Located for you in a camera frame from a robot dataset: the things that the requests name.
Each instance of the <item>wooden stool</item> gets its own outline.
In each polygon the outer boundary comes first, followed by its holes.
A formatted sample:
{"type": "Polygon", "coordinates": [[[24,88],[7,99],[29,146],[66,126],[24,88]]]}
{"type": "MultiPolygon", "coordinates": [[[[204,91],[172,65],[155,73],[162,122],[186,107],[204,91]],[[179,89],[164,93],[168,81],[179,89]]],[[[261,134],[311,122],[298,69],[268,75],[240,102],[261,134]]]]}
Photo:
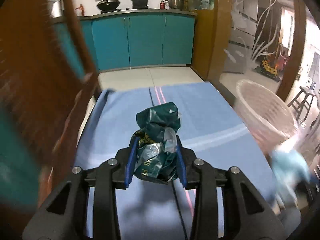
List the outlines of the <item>wooden stool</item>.
{"type": "Polygon", "coordinates": [[[300,123],[303,123],[303,122],[307,119],[307,116],[308,116],[308,114],[309,114],[309,112],[310,112],[310,108],[311,108],[311,105],[312,105],[313,98],[316,96],[316,94],[314,93],[313,90],[310,90],[310,89],[305,88],[305,87],[300,87],[300,89],[301,89],[300,92],[299,92],[298,95],[296,95],[295,98],[288,104],[288,107],[292,106],[293,109],[296,111],[295,116],[296,116],[297,122],[299,121],[299,118],[300,118],[300,115],[301,115],[301,113],[302,113],[303,107],[305,107],[305,108],[307,109],[306,116],[305,116],[304,119],[300,122],[300,123]],[[301,95],[302,92],[305,93],[305,97],[304,97],[304,99],[302,100],[302,102],[299,103],[298,98],[299,98],[299,96],[301,95]],[[309,96],[312,96],[310,103],[307,102],[307,98],[308,98],[309,96]]]}

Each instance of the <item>white floor tile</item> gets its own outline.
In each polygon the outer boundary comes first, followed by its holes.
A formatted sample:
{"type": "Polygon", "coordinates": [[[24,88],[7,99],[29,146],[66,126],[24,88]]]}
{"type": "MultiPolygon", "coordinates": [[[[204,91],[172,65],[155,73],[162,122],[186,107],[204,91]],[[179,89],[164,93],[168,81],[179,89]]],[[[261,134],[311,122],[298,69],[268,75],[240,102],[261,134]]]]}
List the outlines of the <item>white floor tile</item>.
{"type": "Polygon", "coordinates": [[[235,73],[222,73],[220,76],[220,82],[236,97],[236,85],[237,82],[242,79],[249,79],[256,82],[264,87],[268,88],[272,92],[276,93],[280,82],[276,82],[271,78],[263,76],[255,71],[248,70],[244,74],[235,73]]]}
{"type": "Polygon", "coordinates": [[[155,67],[149,70],[155,86],[203,82],[190,67],[155,67]]]}
{"type": "Polygon", "coordinates": [[[100,73],[102,89],[131,90],[141,87],[153,87],[150,71],[146,68],[126,69],[100,73]]]}

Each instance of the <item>crumpled plastic bag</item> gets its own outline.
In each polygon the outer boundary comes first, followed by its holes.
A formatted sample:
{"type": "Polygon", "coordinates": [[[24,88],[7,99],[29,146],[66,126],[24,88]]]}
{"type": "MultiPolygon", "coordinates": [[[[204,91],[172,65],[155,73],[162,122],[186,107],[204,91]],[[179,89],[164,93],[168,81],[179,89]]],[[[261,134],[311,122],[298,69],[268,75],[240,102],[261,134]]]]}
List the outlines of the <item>crumpled plastic bag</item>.
{"type": "Polygon", "coordinates": [[[156,143],[163,142],[165,127],[177,132],[181,126],[178,108],[173,102],[147,108],[137,114],[136,120],[140,129],[156,143]]]}
{"type": "Polygon", "coordinates": [[[137,163],[134,174],[137,178],[167,184],[177,175],[177,137],[180,114],[172,102],[148,108],[136,116],[140,130],[137,163]]]}

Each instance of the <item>white plastic basket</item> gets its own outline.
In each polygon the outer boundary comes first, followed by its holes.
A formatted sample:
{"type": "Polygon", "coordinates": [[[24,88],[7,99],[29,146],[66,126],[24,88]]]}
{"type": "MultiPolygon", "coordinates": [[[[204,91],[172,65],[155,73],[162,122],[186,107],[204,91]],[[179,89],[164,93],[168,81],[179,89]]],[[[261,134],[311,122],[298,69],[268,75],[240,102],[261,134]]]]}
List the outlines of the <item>white plastic basket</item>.
{"type": "Polygon", "coordinates": [[[272,91],[250,80],[236,86],[234,111],[242,118],[264,154],[298,131],[287,105],[272,91]]]}

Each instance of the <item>red bottle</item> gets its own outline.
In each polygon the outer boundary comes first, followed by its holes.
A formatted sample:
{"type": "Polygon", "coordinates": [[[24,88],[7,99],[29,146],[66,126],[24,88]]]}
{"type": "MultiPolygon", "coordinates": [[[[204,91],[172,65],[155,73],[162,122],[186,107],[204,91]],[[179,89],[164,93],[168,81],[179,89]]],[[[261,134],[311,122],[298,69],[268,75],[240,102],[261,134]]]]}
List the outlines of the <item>red bottle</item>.
{"type": "Polygon", "coordinates": [[[161,1],[161,3],[160,3],[160,9],[165,9],[165,3],[164,3],[164,1],[161,1]]]}

